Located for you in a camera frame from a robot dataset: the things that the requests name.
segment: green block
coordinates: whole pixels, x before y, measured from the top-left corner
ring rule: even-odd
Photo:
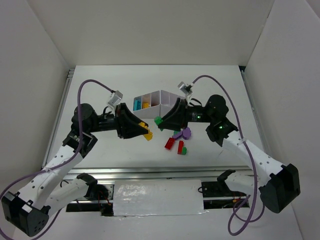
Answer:
[[[187,154],[187,148],[184,146],[182,148],[182,152],[181,152],[181,155],[186,155]]]
[[[163,120],[162,120],[162,118],[161,118],[160,116],[156,116],[156,117],[154,118],[154,122],[155,122],[155,124],[158,126],[160,123],[163,122]]]

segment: white panel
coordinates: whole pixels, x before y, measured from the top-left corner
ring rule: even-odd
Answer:
[[[246,65],[274,0],[28,0],[75,65]]]
[[[39,170],[67,67],[24,0],[0,3],[0,182]]]
[[[143,103],[148,103],[149,105],[151,105],[151,93],[142,95],[141,108]]]
[[[320,235],[320,19],[304,0],[276,0],[245,70],[269,152],[299,170],[292,204],[303,238]]]
[[[257,206],[254,216],[259,215]],[[245,218],[250,209],[238,214]],[[44,240],[302,240],[295,213],[288,205],[280,214],[266,210],[237,237],[228,233],[231,209],[211,209],[205,214],[179,216],[103,217],[98,212],[65,212],[58,217]],[[243,225],[234,220],[233,231]],[[20,230],[14,239],[26,239]]]
[[[134,115],[136,115],[140,119],[152,119],[149,120],[149,123],[153,123],[153,119],[160,115],[160,105],[157,106],[151,106],[148,108],[143,108],[137,111],[132,111],[133,108],[129,108],[131,112],[133,112]]]
[[[320,18],[320,1],[319,0],[307,0],[307,2],[310,4],[310,6],[313,9],[313,11]]]
[[[52,159],[70,131],[71,118],[77,105],[77,92],[86,79],[96,79],[112,89],[123,93],[122,102],[133,109],[133,99],[144,93],[163,89],[181,94],[178,84],[191,83],[201,74],[209,74],[219,81],[229,92],[237,108],[244,134],[258,147],[262,147],[259,132],[248,100],[246,89],[238,66],[194,66],[194,65],[131,65],[131,66],[77,66],[66,98],[61,121],[57,129],[53,147],[49,154]],[[193,87],[193,97],[204,105],[213,94],[224,93],[211,79],[201,79]],[[94,83],[84,86],[81,101],[93,106],[98,114],[102,113],[109,93]],[[227,117],[236,123],[232,110]],[[208,123],[189,124],[192,138],[185,141],[186,155],[178,155],[178,142],[172,150],[165,144],[173,135],[171,130],[160,131],[153,119],[144,119],[153,132],[153,139],[146,141],[143,136],[120,139],[117,132],[97,132],[98,142],[77,168],[142,168],[142,167],[206,167],[240,166],[242,161],[209,140],[206,127]]]
[[[151,105],[157,106],[160,104],[160,91],[154,91],[151,93]]]
[[[200,180],[116,181],[115,216],[203,214]]]

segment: colored toy block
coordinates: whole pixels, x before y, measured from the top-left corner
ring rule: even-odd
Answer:
[[[164,147],[168,150],[171,150],[174,143],[175,143],[175,140],[172,137],[170,137]]]
[[[179,146],[178,146],[178,154],[182,154],[182,148],[184,147],[184,141],[179,141]]]
[[[137,111],[141,109],[141,102],[139,100],[135,100],[133,103],[133,111]]]
[[[142,103],[142,109],[147,109],[149,107],[149,103]]]
[[[181,138],[183,136],[183,131],[179,131],[177,132],[175,135],[172,136],[172,138],[174,140],[178,140],[179,138]]]
[[[144,138],[145,138],[147,141],[150,141],[150,140],[152,139],[152,137],[153,137],[153,134],[152,134],[152,132],[150,131],[150,129],[146,126],[146,124],[145,124],[143,121],[140,122],[139,125],[140,125],[141,127],[143,127],[143,128],[145,128],[145,129],[148,130],[148,133],[147,133],[147,134],[144,134],[143,136],[144,136]]]
[[[184,146],[183,148],[182,148],[182,153],[181,153],[181,155],[186,155],[187,154],[187,148]]]
[[[186,127],[183,131],[182,131],[182,137],[184,140],[188,140],[191,137],[191,130],[189,127]]]
[[[155,124],[158,126],[160,123],[163,122],[163,120],[162,120],[162,118],[161,118],[160,116],[156,116],[156,117],[154,118],[154,122],[155,122]]]

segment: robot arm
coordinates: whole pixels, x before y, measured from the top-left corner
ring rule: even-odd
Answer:
[[[180,131],[189,122],[209,123],[207,135],[212,142],[237,155],[247,166],[253,168],[250,156],[243,142],[250,148],[256,166],[258,189],[264,205],[274,213],[280,213],[300,194],[298,169],[268,156],[249,140],[242,138],[238,128],[226,117],[229,109],[225,99],[220,95],[212,95],[205,106],[189,105],[190,86],[184,83],[179,88],[186,94],[186,99],[178,98],[173,108],[158,124],[159,129]],[[254,189],[254,178],[236,173],[233,170],[224,172],[218,182],[226,185],[231,191],[239,191],[251,195]]]
[[[69,160],[79,146],[77,108],[71,120],[71,131],[56,155],[45,166],[45,172],[35,176],[17,193],[7,192],[1,199],[5,218],[29,237],[37,235],[54,213],[75,199],[85,197],[96,200],[100,192],[108,196],[107,189],[86,173],[78,175],[70,184],[56,189],[64,176],[86,157],[98,141],[91,133],[116,130],[119,138],[123,139],[140,135],[144,135],[148,140],[152,138],[148,124],[133,115],[125,103],[116,105],[114,114],[108,112],[97,115],[87,103],[81,104],[81,111],[82,147],[74,159],[62,167],[53,169]]]

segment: red block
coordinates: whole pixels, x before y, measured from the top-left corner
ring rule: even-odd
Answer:
[[[182,154],[182,148],[184,147],[184,141],[179,141],[179,146],[178,146],[178,154]]]
[[[172,146],[174,145],[174,143],[175,143],[175,139],[173,139],[172,137],[170,137],[169,139],[168,139],[168,141],[166,142],[166,144],[165,144],[165,148],[166,149],[168,149],[168,150],[170,150],[171,148],[172,148]]]

